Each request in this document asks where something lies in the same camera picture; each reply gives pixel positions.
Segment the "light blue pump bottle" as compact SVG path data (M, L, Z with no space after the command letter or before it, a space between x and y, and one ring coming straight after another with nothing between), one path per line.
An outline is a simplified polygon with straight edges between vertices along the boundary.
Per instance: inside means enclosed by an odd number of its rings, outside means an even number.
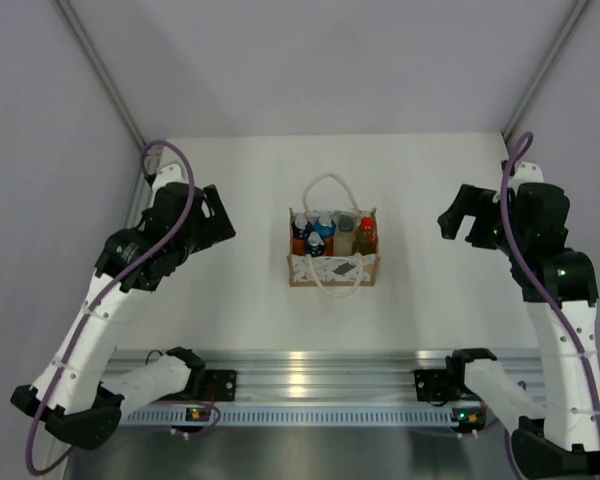
M336 224L329 215L321 215L314 222L314 230L325 242L328 248L333 246Z

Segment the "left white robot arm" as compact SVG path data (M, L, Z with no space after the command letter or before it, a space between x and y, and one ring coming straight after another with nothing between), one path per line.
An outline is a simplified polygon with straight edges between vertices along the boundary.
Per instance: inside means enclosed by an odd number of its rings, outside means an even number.
M211 394L205 361L184 347L120 377L103 377L126 327L161 281L193 254L236 234L215 185L191 186L176 163L159 169L150 184L152 203L139 224L106 240L83 305L51 363L11 397L54 438L79 449L99 448L122 419L157 400Z

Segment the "yellow bottle red cap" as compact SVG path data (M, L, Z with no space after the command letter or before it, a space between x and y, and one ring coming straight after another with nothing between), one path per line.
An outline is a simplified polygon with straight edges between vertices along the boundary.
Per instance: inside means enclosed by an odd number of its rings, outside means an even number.
M376 252L377 231L376 222L372 216L364 216L355 232L356 250L363 256Z

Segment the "dark blue front pump bottle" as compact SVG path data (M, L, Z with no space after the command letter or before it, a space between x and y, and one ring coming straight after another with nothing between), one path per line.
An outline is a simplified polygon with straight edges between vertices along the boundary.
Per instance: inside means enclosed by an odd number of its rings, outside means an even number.
M311 257L324 256L327 246L324 239L315 231L311 232L304 243L304 252Z

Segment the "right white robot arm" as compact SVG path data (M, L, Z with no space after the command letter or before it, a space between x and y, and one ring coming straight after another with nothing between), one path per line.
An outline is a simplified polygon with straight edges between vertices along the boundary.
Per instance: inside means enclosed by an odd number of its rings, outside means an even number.
M586 254L565 245L570 201L562 188L544 182L529 163L516 168L506 187L462 185L438 224L443 238L454 239L472 217L467 242L508 257L536 333L545 402L535 403L487 348L447 356L445 384L455 396L473 394L491 408L510 434L524 477L600 478L595 270Z

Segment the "clear bottle grey cap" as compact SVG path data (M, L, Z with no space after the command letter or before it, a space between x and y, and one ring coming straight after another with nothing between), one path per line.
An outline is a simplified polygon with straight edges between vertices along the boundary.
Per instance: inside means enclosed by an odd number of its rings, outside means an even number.
M355 218L348 214L338 217L334 235L333 254L335 256L351 256L354 250Z

